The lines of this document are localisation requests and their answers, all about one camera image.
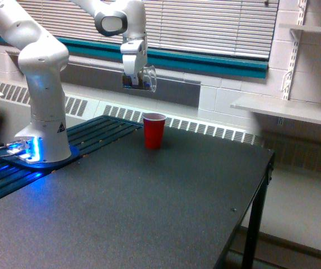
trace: teal window frame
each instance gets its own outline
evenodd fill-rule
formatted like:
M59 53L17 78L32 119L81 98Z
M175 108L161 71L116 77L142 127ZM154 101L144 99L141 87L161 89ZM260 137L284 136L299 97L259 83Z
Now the teal window frame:
M57 37L70 53L84 56L122 60L119 44ZM0 43L6 42L0 37ZM148 63L155 67L181 69L185 72L203 72L217 75L266 78L267 61L219 57L213 55L148 49Z

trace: red plastic cup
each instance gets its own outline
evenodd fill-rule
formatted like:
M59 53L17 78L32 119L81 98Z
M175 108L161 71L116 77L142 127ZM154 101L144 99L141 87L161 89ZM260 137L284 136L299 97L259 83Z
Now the red plastic cup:
M166 116L157 113L146 113L143 116L145 147L148 149L159 149Z

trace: window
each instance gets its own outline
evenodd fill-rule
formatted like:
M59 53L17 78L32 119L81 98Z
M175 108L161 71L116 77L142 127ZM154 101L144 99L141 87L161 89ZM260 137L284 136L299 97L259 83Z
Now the window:
M150 48L267 60L279 0L144 0ZM52 34L110 43L69 0L18 0Z

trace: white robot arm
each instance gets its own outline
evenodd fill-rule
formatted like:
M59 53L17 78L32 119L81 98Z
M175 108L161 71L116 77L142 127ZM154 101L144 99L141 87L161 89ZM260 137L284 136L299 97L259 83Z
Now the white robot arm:
M71 0L93 16L99 33L105 36L123 34L123 86L129 89L156 90L154 67L147 64L146 14L142 0Z
M15 136L24 145L11 153L26 148L27 153L19 157L32 164L70 157L60 78L68 63L67 48L15 0L0 0L0 36L21 51L18 65L31 100L31 123Z

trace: logo on robot base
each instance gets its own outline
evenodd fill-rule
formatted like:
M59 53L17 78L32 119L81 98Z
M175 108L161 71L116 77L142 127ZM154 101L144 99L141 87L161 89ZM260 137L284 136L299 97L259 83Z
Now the logo on robot base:
M61 122L61 124L60 124L60 126L59 126L59 128L58 128L58 132L57 133L62 133L62 132L64 132L66 129L65 129L65 127L64 127L64 125L63 125L63 122Z

